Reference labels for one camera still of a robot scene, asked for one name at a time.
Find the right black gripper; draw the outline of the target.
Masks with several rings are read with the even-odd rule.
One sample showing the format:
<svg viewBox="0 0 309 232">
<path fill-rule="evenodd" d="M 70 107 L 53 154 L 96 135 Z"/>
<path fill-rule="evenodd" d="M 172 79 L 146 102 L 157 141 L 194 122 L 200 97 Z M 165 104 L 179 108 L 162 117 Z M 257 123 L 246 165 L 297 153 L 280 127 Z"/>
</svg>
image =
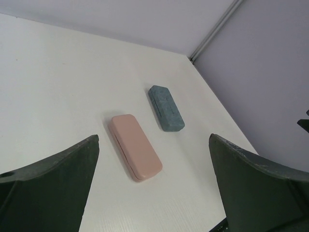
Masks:
<svg viewBox="0 0 309 232">
<path fill-rule="evenodd" d="M 309 132 L 309 119 L 300 119 L 297 121 L 297 124 L 306 132 Z"/>
</svg>

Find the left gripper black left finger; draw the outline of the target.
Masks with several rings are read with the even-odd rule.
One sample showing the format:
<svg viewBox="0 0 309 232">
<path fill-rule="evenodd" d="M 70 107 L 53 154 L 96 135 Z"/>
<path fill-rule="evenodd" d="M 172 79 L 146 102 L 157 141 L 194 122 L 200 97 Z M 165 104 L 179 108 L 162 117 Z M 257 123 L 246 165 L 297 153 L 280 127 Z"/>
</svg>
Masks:
<svg viewBox="0 0 309 232">
<path fill-rule="evenodd" d="M 0 175 L 2 232 L 77 232 L 99 156 L 97 135 Z"/>
</svg>

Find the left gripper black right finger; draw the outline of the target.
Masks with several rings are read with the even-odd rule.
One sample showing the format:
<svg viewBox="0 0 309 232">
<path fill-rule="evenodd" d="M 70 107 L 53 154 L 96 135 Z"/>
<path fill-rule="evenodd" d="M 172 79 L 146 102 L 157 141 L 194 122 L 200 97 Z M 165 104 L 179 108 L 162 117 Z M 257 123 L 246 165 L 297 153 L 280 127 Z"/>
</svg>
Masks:
<svg viewBox="0 0 309 232">
<path fill-rule="evenodd" d="M 226 217 L 213 232 L 307 232 L 309 174 L 211 134 L 211 161 Z"/>
</svg>

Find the pink glasses case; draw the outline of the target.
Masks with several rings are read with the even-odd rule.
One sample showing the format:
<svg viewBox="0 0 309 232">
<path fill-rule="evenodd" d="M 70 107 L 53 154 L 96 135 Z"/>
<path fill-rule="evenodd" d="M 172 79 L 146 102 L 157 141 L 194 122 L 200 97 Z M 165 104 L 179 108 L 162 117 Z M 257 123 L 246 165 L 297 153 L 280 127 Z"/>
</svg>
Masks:
<svg viewBox="0 0 309 232">
<path fill-rule="evenodd" d="M 133 115 L 112 117 L 108 128 L 134 181 L 145 181 L 162 171 L 159 156 Z"/>
</svg>

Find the blue-grey glasses case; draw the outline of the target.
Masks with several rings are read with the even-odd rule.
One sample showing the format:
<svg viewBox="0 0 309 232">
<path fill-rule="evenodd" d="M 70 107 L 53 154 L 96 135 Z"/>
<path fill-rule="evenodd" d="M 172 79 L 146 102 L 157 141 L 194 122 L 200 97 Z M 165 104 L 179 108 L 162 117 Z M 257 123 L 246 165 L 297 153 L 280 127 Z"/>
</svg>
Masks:
<svg viewBox="0 0 309 232">
<path fill-rule="evenodd" d="M 185 127 L 184 120 L 167 87 L 153 85 L 148 90 L 148 96 L 163 131 L 178 132 Z"/>
</svg>

